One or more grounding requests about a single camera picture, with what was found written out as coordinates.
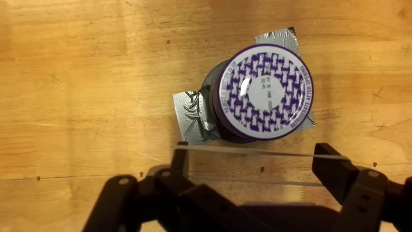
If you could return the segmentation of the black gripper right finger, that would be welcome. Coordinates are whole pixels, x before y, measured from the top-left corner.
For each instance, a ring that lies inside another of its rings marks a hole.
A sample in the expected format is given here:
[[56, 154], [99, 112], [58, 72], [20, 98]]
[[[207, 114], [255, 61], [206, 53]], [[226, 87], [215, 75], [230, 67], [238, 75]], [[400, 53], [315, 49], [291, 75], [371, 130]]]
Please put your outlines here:
[[382, 222], [412, 232], [412, 182], [358, 168], [328, 143], [317, 143], [311, 172], [341, 205], [333, 232], [378, 232]]

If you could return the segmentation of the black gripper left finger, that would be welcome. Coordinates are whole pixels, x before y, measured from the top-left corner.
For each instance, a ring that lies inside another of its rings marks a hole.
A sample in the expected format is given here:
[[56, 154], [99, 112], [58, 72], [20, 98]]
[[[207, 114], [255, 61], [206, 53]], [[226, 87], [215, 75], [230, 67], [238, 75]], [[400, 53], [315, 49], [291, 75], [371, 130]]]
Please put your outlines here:
[[129, 174], [109, 178], [81, 232], [139, 232], [153, 221], [166, 232], [270, 232], [211, 187], [190, 182], [188, 166], [186, 145], [179, 142], [171, 163], [143, 181]]

